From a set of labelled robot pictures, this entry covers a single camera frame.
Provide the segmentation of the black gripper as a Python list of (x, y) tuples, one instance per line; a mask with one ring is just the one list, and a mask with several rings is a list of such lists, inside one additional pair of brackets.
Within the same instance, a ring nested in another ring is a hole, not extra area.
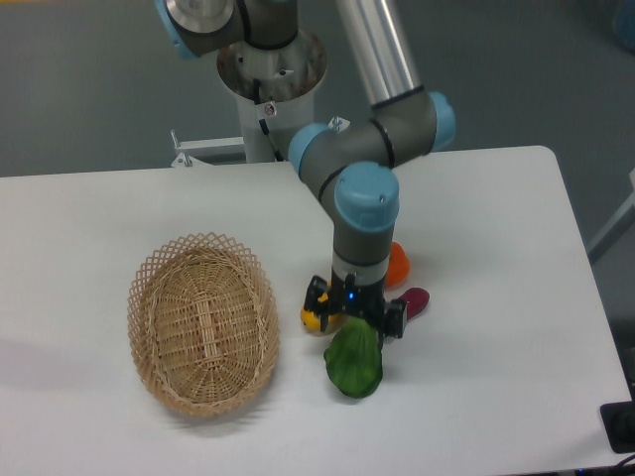
[(307, 288), (303, 307), (320, 319), (320, 329), (325, 330), (331, 315), (341, 314), (361, 318), (378, 328), (378, 345), (386, 338), (401, 339), (408, 322), (407, 302), (396, 298), (384, 298), (386, 275), (378, 281), (359, 285), (354, 275), (345, 279), (331, 272), (331, 281), (313, 276)]

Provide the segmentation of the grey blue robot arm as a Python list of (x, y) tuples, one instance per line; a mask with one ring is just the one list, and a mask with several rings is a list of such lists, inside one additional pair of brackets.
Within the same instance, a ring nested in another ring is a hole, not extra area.
[(294, 1), (160, 1), (160, 18), (186, 58), (217, 55), (237, 100), (251, 163), (288, 162), (333, 224), (329, 280), (313, 278), (305, 307), (321, 327), (337, 313), (365, 320), (380, 338), (401, 337), (407, 304), (385, 300), (394, 224), (395, 169), (437, 151), (455, 134), (440, 93), (425, 90), (392, 1), (340, 1), (371, 117), (318, 123), (313, 101), (326, 72), (320, 40), (299, 25)]

